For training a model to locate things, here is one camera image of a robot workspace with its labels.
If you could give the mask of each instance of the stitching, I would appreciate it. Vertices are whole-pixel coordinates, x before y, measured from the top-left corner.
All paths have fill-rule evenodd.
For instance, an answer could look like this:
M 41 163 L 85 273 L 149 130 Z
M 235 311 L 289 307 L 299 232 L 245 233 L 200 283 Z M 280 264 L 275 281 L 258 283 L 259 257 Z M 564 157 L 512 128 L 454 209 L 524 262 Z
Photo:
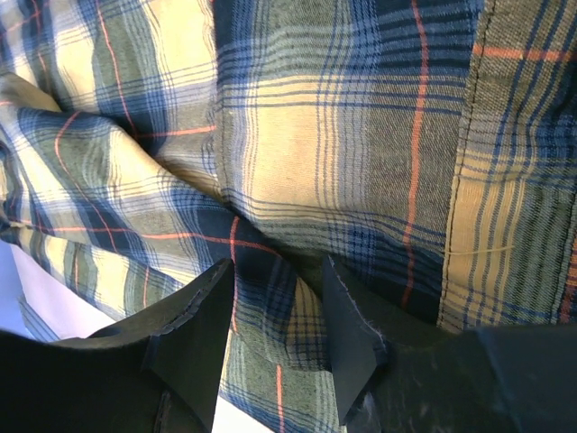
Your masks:
M 473 84 L 472 84 L 472 95 L 471 95 L 471 108 L 469 109 L 469 113 L 467 114 L 468 116 L 468 124 L 466 127 L 466 132 L 465 135 L 463 137 L 463 160 L 461 161 L 460 167 L 459 167 L 459 173 L 455 176 L 455 181 L 456 181 L 456 185 L 454 188 L 454 199 L 452 202 L 452 207 L 453 207 L 453 214 L 451 215 L 450 221 L 451 221 L 451 225 L 450 225 L 450 233 L 449 235 L 449 247 L 447 248 L 448 251 L 452 251 L 452 243 L 453 243 L 453 223 L 454 223 L 454 219 L 455 219 L 455 213 L 456 213 L 456 202 L 457 202 L 457 198 L 459 195 L 459 186 L 460 186 L 460 177 L 461 174 L 463 173 L 463 165 L 464 165 L 464 156 L 467 153 L 467 143 L 469 142 L 469 134 L 471 133 L 471 128 L 472 128 L 472 113 L 473 113 L 473 109 L 475 106 L 475 97 L 477 96 L 477 87 L 479 86 L 479 81 L 480 81 L 480 73 L 479 73 L 479 69 L 481 66 L 481 61 L 483 59 L 483 52 L 485 49 L 485 45 L 487 43 L 487 32 L 488 29 L 490 27 L 490 22 L 491 19 L 493 17 L 493 15 L 495 14 L 495 9 L 497 7 L 497 0 L 492 0 L 491 1 L 491 5 L 490 5 L 490 9 L 487 11 L 487 22 L 484 25 L 482 31 L 481 29 L 478 30 L 479 34 L 482 34 L 481 36 L 481 43 L 479 44 L 475 44 L 479 46 L 479 54 L 477 55 L 477 58 L 475 58 L 474 56 L 472 57 L 473 59 L 475 59 L 476 61 L 474 61 L 474 63 L 472 63 L 472 71 L 474 69 L 474 74 L 475 77 L 473 79 Z M 459 149 L 457 148 L 457 160 L 459 159 Z M 444 285 L 445 288 L 443 290 L 443 294 L 441 297 L 441 308 L 439 310 L 439 317 L 437 319 L 437 325 L 439 327 L 441 327 L 444 323 L 444 314 L 445 314 L 445 300 L 447 297 L 447 291 L 448 291 L 448 285 L 449 285 L 449 267 L 451 265 L 451 255 L 449 255 L 446 258 L 446 267 L 444 270 Z

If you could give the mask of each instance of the cloth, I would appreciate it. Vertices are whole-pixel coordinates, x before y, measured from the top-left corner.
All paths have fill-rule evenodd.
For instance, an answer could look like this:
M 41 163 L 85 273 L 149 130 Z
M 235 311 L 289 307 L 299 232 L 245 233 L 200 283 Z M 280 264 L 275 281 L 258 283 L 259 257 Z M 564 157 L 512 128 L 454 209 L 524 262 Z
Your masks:
M 5 0 L 0 226 L 114 319 L 237 266 L 221 395 L 339 431 L 320 262 L 577 318 L 577 0 Z

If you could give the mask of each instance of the black plastic piece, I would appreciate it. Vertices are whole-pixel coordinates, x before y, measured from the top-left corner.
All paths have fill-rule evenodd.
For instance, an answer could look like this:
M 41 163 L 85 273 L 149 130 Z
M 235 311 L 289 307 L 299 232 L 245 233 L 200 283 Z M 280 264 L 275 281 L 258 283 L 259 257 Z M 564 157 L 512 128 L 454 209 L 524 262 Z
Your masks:
M 209 432 L 234 298 L 221 261 L 90 338 L 0 332 L 2 431 Z
M 330 258 L 323 275 L 337 408 L 349 433 L 574 431 L 577 383 L 568 372 L 577 326 L 454 336 L 367 290 Z

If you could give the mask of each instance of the flannel shirt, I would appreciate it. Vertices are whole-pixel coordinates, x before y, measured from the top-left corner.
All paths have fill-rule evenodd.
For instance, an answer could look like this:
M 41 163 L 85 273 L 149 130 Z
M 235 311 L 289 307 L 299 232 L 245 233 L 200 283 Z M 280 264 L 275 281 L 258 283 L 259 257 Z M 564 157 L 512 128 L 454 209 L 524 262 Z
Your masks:
M 121 319 L 236 263 L 221 395 L 334 432 L 320 261 L 577 318 L 577 0 L 4 0 L 0 233 Z

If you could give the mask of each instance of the red stripe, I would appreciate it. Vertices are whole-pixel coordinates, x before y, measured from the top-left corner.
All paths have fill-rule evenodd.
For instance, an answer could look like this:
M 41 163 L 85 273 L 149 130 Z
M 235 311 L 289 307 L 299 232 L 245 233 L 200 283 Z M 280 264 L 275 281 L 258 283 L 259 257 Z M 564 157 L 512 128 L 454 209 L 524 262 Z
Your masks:
M 415 283 L 415 255 L 413 249 L 411 248 L 410 240 L 411 234 L 413 232 L 413 225 L 415 224 L 415 219 L 417 215 L 417 191 L 418 191 L 418 181 L 419 181 L 419 142 L 421 136 L 421 128 L 423 126 L 423 112 L 425 108 L 425 98 L 426 98 L 426 84 L 428 82 L 428 60 L 429 60 L 429 49 L 426 44 L 425 26 L 421 20 L 421 15 L 418 11 L 417 0 L 411 0 L 411 5 L 413 7 L 413 14 L 415 16 L 415 21 L 417 22 L 418 33 L 421 38 L 421 75 L 418 84 L 418 95 L 417 95 L 417 109 L 415 110 L 415 118 L 413 120 L 413 131 L 411 134 L 411 181 L 408 189 L 408 218 L 407 227 L 405 228 L 405 234 L 403 235 L 403 244 L 407 248 L 408 254 L 408 267 L 407 267 L 407 286 L 405 287 L 405 292 L 403 293 L 403 298 L 401 301 L 401 307 L 405 309 L 408 304 L 408 299 L 410 298 L 411 292 L 413 291 L 413 285 Z
M 69 128 L 70 124 L 74 121 L 74 119 L 76 119 L 76 117 L 79 114 L 80 113 L 77 111 L 74 115 L 69 117 L 69 119 L 66 121 L 64 126 L 62 126 L 62 129 L 60 129 L 59 132 L 56 134 L 56 139 L 54 140 L 54 152 L 56 153 L 56 156 L 58 157 L 58 161 L 60 162 L 60 165 L 62 166 L 62 168 L 64 169 L 66 174 L 70 177 L 70 179 L 72 180 L 72 182 L 76 186 L 78 192 L 80 194 L 82 194 L 82 197 L 84 198 L 84 200 L 86 200 L 88 203 L 90 203 L 90 206 L 92 206 L 92 208 L 98 214 L 98 217 L 100 218 L 100 221 L 102 221 L 103 226 L 106 227 L 105 230 L 106 230 L 106 232 L 108 232 L 108 236 L 110 237 L 110 243 L 111 243 L 112 247 L 114 248 L 114 252 L 117 253 L 118 251 L 116 250 L 116 245 L 114 244 L 114 238 L 112 236 L 112 232 L 111 232 L 110 228 L 108 228 L 105 220 L 102 218 L 102 215 L 100 215 L 100 212 L 98 212 L 98 208 L 92 204 L 92 202 L 88 199 L 88 197 L 86 196 L 84 191 L 82 191 L 82 188 L 74 181 L 74 178 L 72 176 L 70 176 L 70 173 L 69 173 L 68 169 L 66 168 L 66 165 L 64 165 L 64 161 L 62 160 L 62 158 L 60 158 L 60 139 L 62 138 L 62 135 L 66 132 L 66 130 Z
M 131 128 L 133 129 L 133 136 L 135 137 L 137 135 L 136 128 L 134 127 L 133 120 L 130 117 L 130 114 L 128 113 L 128 107 L 126 106 L 126 101 L 124 100 L 123 87 L 120 84 L 121 80 L 120 80 L 120 72 L 118 70 L 118 63 L 116 62 L 116 56 L 114 55 L 112 45 L 110 44 L 110 38 L 108 38 L 108 32 L 106 31 L 106 26 L 105 26 L 105 19 L 102 17 L 102 12 L 100 11 L 100 1 L 99 0 L 96 0 L 96 10 L 98 11 L 98 19 L 100 20 L 100 26 L 102 27 L 102 33 L 105 36 L 106 46 L 108 47 L 108 50 L 110 51 L 110 57 L 112 58 L 114 75 L 116 76 L 116 86 L 118 88 L 118 96 L 120 97 L 120 100 L 123 104 L 124 115 L 126 115 L 126 119 L 128 120 L 128 123 L 130 124 Z
M 477 56 L 496 57 L 498 59 L 534 60 L 534 61 L 577 61 L 577 53 L 553 50 L 516 50 L 513 48 L 483 47 L 475 44 L 472 52 Z
M 279 410 L 279 433 L 285 433 L 285 414 L 282 408 L 282 368 L 277 365 L 277 408 Z
M 569 323 L 571 321 L 571 307 L 575 301 L 575 292 L 577 292 L 577 237 L 573 241 L 569 274 L 565 283 L 565 295 L 561 301 L 561 310 L 559 312 L 559 323 Z
M 38 9 L 38 4 L 36 0 L 32 0 L 32 4 L 34 6 L 34 15 L 36 16 L 36 27 L 38 28 L 38 59 L 40 60 L 40 64 L 42 65 L 42 70 L 44 71 L 44 81 L 46 82 L 46 92 L 50 93 L 50 80 L 48 78 L 48 70 L 46 69 L 46 64 L 44 63 L 44 59 L 40 54 L 40 35 L 41 35 L 41 24 L 40 24 L 40 10 Z
M 236 237 L 236 229 L 238 228 L 239 217 L 235 216 L 233 220 L 233 225 L 231 226 L 230 244 L 231 244 L 231 259 L 233 263 L 236 264 L 236 248 L 234 248 Z M 231 317 L 231 322 L 233 323 L 233 331 L 238 334 L 236 329 L 236 306 L 238 304 L 238 287 L 236 286 L 236 275 L 234 276 L 234 301 L 233 301 L 233 314 Z
M 92 233 L 100 233 L 100 232 L 109 232 L 109 233 L 133 233 L 139 237 L 144 239 L 154 239 L 154 240 L 169 240 L 169 239 L 182 239 L 186 237 L 196 237 L 198 239 L 203 239 L 207 242 L 214 242 L 215 244 L 230 244 L 231 240 L 222 237 L 212 237 L 212 236 L 205 236 L 201 235 L 200 233 L 167 233 L 165 235 L 145 235 L 135 232 L 134 230 L 128 228 L 93 228 L 93 227 L 56 227 L 56 228 L 48 228 L 38 224 L 33 224 L 32 221 L 28 220 L 21 220 L 20 223 L 26 224 L 32 228 L 36 228 L 46 235 L 51 235 L 51 232 L 92 232 Z M 234 240 L 234 244 L 236 246 L 243 246 L 246 248 L 253 248 L 255 250 L 261 250 L 266 253 L 274 254 L 277 257 L 280 257 L 280 254 L 274 251 L 273 249 L 269 248 L 268 246 L 262 244 L 256 244 L 254 242 L 246 242 L 246 241 L 239 241 L 237 239 Z
M 179 135 L 192 135 L 201 133 L 210 133 L 215 130 L 215 126 L 211 124 L 210 126 L 203 126 L 196 129 L 184 129 L 181 131 L 167 131 L 166 133 L 151 133 L 151 134 L 137 134 L 135 138 L 153 138 L 153 137 L 174 137 Z

